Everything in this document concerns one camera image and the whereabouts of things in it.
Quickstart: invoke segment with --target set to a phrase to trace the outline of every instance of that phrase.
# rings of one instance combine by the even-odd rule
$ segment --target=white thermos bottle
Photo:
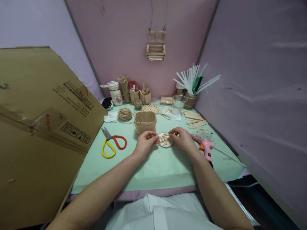
[[[101,88],[109,88],[110,95],[112,97],[112,101],[114,105],[122,105],[122,93],[119,90],[119,85],[117,81],[109,81],[107,85],[101,85]]]

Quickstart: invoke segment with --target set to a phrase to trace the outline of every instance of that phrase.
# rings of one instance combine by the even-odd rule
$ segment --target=plastic cup
[[[182,95],[175,95],[173,96],[173,108],[178,109],[179,112],[181,112],[187,101],[187,97]]]

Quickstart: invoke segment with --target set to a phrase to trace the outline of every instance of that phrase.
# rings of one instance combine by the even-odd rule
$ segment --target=pink glue gun
[[[204,151],[205,157],[209,162],[211,162],[211,148],[213,148],[215,144],[197,134],[191,134],[191,137],[193,138],[193,140],[196,140],[200,143],[201,146],[199,148]]]

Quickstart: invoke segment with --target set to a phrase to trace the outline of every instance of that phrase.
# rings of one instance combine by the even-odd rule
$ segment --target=table
[[[118,111],[122,107],[128,107],[132,112],[134,106],[131,104],[123,104],[114,106],[111,111]],[[234,153],[222,141],[222,139],[213,131],[209,125],[202,126],[205,130],[189,129],[183,111],[181,121],[167,120],[164,116],[157,114],[156,132],[168,132],[172,128],[180,126],[187,129],[190,133],[195,133],[200,136],[211,139],[215,143],[215,148],[226,153],[228,156],[239,161]],[[116,164],[129,156],[137,143],[138,135],[135,132],[133,123],[118,119],[115,123],[104,122],[103,127],[106,127],[111,135],[121,135],[127,139],[127,147],[124,150],[119,150],[114,141],[111,144],[116,149],[116,155],[111,159],[106,159],[101,155],[101,147],[105,140],[105,136],[100,130],[89,149],[86,158],[80,168],[78,176],[74,182],[71,194],[80,193],[92,181],[98,178],[103,173],[113,168]],[[124,145],[122,139],[118,139],[120,146]],[[112,155],[112,150],[106,145],[105,154]],[[215,149],[211,150],[212,164],[215,172],[223,182],[236,180],[242,177],[244,168],[237,162],[229,159],[224,154]],[[147,159],[141,163],[136,169],[131,178],[123,187],[123,191],[139,191],[165,188],[178,188],[195,186],[197,184],[191,161],[188,155],[179,148],[177,144],[170,148],[163,148],[155,145],[151,148]]]

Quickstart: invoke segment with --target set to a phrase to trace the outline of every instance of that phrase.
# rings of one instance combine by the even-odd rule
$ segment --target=lavender backdrop
[[[307,8],[221,0],[196,108],[307,225]]]
[[[50,46],[94,97],[103,100],[64,0],[2,0],[0,31],[0,48]]]

